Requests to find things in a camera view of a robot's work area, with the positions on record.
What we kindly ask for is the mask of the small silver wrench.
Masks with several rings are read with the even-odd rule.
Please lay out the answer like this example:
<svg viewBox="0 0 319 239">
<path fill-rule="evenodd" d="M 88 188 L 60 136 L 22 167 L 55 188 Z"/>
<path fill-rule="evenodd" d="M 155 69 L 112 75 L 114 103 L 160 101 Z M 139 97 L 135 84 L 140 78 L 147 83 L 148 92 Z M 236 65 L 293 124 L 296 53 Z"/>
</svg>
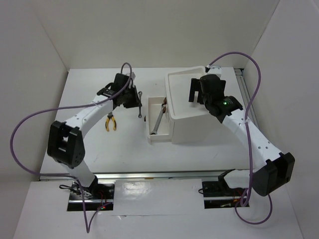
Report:
<svg viewBox="0 0 319 239">
<path fill-rule="evenodd" d="M 139 97 L 139 114 L 138 114 L 138 118 L 141 118 L 142 117 L 142 91 L 139 91 L 138 92 L 138 97 Z"/>
</svg>

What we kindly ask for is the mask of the large silver ratchet wrench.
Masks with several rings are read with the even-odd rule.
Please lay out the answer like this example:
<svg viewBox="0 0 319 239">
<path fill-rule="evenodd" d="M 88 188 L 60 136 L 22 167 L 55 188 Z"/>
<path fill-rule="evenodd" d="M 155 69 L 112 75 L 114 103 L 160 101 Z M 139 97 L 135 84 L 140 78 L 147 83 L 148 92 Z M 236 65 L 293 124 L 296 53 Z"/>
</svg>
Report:
<svg viewBox="0 0 319 239">
<path fill-rule="evenodd" d="M 163 116 L 162 110 L 163 110 L 164 107 L 165 107 L 165 105 L 162 104 L 161 105 L 161 110 L 159 112 L 159 116 L 157 118 L 155 126 L 154 126 L 153 130 L 151 131 L 150 135 L 156 135 L 158 133 L 158 128 L 160 126 L 160 122 L 161 122 L 161 119 L 162 119 L 162 116 Z"/>
</svg>

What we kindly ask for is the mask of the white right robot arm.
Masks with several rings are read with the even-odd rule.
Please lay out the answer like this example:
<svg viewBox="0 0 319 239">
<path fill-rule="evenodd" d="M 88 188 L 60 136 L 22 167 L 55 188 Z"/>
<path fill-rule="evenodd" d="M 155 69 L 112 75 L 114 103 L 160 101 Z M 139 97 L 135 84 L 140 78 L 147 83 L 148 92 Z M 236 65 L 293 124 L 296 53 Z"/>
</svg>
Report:
<svg viewBox="0 0 319 239">
<path fill-rule="evenodd" d="M 231 130 L 249 150 L 253 163 L 252 188 L 260 196 L 267 196 L 291 179 L 295 158 L 282 153 L 260 132 L 234 96 L 224 94 L 226 81 L 221 69 L 213 67 L 213 73 L 203 73 L 190 81 L 189 102 L 198 102 L 208 112 Z"/>
</svg>

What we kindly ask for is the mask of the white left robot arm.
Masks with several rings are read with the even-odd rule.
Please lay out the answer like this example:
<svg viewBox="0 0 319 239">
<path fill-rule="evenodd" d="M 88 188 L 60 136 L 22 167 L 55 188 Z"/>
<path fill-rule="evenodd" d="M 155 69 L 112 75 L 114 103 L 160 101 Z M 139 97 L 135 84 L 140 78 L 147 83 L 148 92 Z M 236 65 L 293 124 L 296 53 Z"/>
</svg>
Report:
<svg viewBox="0 0 319 239">
<path fill-rule="evenodd" d="M 47 154 L 79 180 L 80 192 L 88 199 L 94 198 L 104 187 L 84 161 L 84 137 L 103 117 L 107 122 L 112 121 L 116 129 L 115 108 L 142 106 L 133 80 L 133 73 L 116 74 L 114 81 L 100 89 L 88 107 L 66 121 L 56 120 L 50 126 Z"/>
</svg>

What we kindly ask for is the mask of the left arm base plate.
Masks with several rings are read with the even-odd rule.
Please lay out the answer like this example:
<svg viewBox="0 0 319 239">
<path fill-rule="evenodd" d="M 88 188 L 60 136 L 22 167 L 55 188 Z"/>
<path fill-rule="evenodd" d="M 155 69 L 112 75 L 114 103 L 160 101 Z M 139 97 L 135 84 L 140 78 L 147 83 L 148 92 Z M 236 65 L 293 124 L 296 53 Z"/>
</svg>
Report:
<svg viewBox="0 0 319 239">
<path fill-rule="evenodd" d="M 95 195 L 84 191 L 84 196 L 82 196 L 77 182 L 73 182 L 71 186 L 62 184 L 59 186 L 59 188 L 69 191 L 69 199 L 67 205 L 68 212 L 83 211 L 82 198 L 84 198 L 87 211 L 95 211 L 101 206 L 103 206 L 101 208 L 101 211 L 112 211 L 114 208 L 114 182 L 104 183 L 102 189 L 99 189 L 97 194 Z"/>
</svg>

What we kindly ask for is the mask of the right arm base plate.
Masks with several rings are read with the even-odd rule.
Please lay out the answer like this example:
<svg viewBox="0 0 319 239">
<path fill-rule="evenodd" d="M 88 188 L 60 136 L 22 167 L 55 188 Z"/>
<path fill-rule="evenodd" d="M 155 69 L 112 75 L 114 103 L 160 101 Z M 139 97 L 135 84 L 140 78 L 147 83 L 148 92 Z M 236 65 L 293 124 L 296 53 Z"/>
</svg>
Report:
<svg viewBox="0 0 319 239">
<path fill-rule="evenodd" d="M 234 208 L 240 202 L 244 189 L 229 188 L 218 181 L 204 181 L 198 192 L 203 195 L 205 209 L 224 209 Z"/>
</svg>

